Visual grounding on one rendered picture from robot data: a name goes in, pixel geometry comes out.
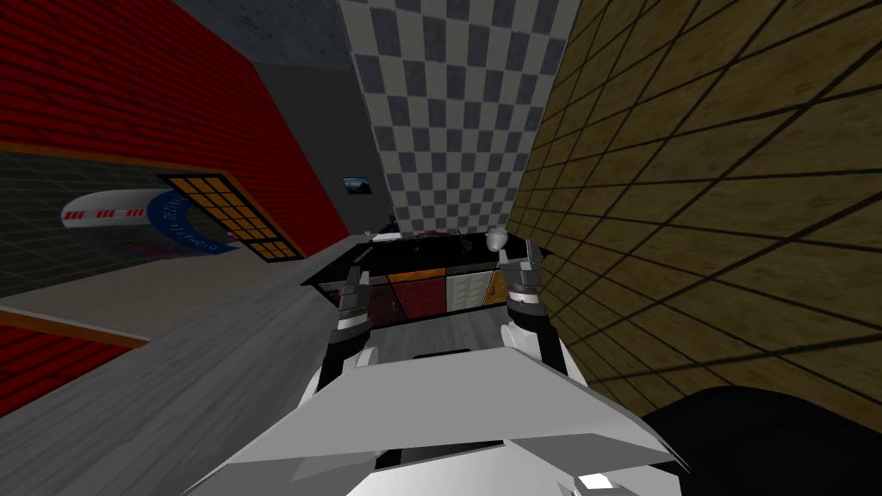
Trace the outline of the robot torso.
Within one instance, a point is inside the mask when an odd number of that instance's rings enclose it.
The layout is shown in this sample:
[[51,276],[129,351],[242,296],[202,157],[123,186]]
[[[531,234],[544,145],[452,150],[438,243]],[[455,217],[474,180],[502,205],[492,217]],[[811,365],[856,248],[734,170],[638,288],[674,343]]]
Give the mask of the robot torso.
[[645,422],[510,347],[345,371],[183,496],[684,496]]

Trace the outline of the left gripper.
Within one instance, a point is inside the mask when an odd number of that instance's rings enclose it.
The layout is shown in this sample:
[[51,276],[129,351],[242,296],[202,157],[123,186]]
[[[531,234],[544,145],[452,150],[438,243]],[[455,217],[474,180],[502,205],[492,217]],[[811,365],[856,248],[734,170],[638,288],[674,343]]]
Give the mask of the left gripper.
[[370,273],[363,271],[358,282],[358,265],[352,265],[340,290],[339,319],[353,319],[366,316],[370,306]]

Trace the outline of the orange paned door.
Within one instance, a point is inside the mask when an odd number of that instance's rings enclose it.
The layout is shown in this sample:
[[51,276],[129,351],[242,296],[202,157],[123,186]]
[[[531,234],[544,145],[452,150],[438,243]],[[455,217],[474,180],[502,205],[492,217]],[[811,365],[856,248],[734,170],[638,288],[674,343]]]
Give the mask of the orange paned door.
[[290,242],[269,218],[259,212],[223,174],[160,174],[174,190],[224,226],[233,238],[268,264],[302,260],[301,250]]

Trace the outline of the black cabinet with coloured fronts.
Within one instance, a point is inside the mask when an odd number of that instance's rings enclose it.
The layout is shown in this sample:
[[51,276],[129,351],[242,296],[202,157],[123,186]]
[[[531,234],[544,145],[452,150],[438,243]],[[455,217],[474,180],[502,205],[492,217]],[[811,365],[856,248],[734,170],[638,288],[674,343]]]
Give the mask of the black cabinet with coloured fronts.
[[304,283],[337,306],[357,265],[369,274],[375,328],[500,307],[508,289],[487,238],[469,233],[362,243]]

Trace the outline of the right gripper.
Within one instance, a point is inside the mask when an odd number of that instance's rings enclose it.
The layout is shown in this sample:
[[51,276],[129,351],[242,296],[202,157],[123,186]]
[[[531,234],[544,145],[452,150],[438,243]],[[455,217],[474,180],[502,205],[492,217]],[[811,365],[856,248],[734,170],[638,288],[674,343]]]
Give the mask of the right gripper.
[[499,250],[498,269],[506,271],[506,284],[510,295],[537,296],[541,285],[541,248],[536,239],[525,241],[527,256],[524,268],[512,264],[505,249]]

